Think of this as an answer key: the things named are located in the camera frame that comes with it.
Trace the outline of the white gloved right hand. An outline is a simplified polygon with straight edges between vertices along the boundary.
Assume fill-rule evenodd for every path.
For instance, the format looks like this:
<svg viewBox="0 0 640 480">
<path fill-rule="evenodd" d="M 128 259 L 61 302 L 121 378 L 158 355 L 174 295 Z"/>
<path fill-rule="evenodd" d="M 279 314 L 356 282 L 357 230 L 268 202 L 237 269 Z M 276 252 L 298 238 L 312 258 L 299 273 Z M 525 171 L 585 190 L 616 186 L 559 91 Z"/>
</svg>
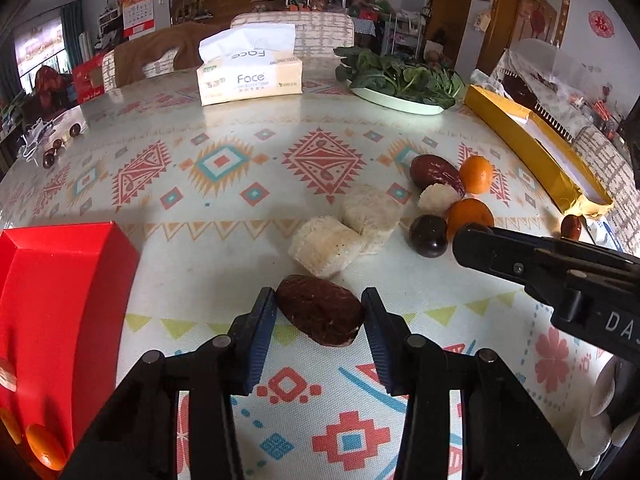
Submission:
<svg viewBox="0 0 640 480">
<path fill-rule="evenodd" d="M 637 425 L 639 411 L 622 422 L 611 422 L 610 405 L 624 390 L 620 373 L 625 365 L 618 356 L 608 360 L 575 422 L 567 452 L 581 474 L 596 468 L 610 446 L 621 448 Z"/>
</svg>

